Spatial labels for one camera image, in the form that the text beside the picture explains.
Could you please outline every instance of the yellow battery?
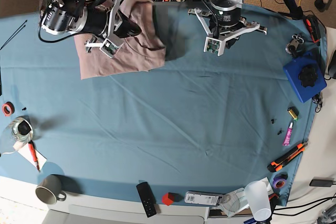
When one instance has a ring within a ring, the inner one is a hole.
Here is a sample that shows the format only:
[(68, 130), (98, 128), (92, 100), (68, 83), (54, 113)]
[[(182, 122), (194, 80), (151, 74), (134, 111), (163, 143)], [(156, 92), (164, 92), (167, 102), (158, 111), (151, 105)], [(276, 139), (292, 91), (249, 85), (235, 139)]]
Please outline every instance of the yellow battery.
[(298, 119), (298, 116), (295, 114), (292, 108), (288, 108), (288, 113), (292, 116), (292, 118), (296, 121)]

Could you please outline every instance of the folded cloth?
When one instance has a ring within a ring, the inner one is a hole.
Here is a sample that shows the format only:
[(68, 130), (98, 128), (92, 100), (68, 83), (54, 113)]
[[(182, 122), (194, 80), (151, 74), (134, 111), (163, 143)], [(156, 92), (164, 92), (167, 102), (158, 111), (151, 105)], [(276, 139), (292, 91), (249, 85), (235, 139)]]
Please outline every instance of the folded cloth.
[[(107, 0), (103, 5), (110, 7), (112, 0)], [(123, 39), (124, 44), (112, 59), (99, 48), (92, 48), (91, 53), (86, 52), (85, 42), (91, 38), (91, 35), (75, 36), (81, 79), (116, 73), (149, 71), (164, 65), (166, 48), (155, 34), (152, 2), (150, 0), (124, 0), (120, 10), (138, 24), (142, 32), (135, 37)]]

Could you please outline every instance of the black zip tie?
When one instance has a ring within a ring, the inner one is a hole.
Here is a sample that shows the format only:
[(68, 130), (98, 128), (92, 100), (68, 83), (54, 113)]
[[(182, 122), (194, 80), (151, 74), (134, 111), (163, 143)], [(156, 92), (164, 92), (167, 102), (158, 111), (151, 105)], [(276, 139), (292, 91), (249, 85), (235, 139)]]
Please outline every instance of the black zip tie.
[(24, 21), (22, 25), (19, 26), (19, 28), (16, 29), (16, 31), (9, 37), (8, 40), (1, 46), (0, 50), (2, 50), (23, 28), (26, 27), (25, 23), (28, 20)]

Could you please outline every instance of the orange utility knife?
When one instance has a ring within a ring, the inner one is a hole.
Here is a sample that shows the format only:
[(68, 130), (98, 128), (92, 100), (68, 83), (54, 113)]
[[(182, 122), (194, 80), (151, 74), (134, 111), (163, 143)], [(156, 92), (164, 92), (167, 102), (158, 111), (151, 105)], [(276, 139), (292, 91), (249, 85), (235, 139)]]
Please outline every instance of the orange utility knife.
[(281, 156), (280, 158), (276, 159), (272, 163), (267, 166), (267, 169), (271, 173), (275, 173), (281, 170), (283, 167), (288, 165), (295, 157), (297, 157), (301, 152), (305, 150), (305, 147), (308, 145), (307, 142), (298, 144), (285, 155)]

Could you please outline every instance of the white mug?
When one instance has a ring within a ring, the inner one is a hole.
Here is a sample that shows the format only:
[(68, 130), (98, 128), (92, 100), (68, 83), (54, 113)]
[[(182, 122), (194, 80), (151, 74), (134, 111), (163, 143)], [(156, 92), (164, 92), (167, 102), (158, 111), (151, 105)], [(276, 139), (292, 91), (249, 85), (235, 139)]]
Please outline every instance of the white mug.
[(55, 175), (46, 177), (35, 189), (37, 198), (48, 205), (64, 201), (67, 198), (65, 192), (61, 190), (61, 181)]

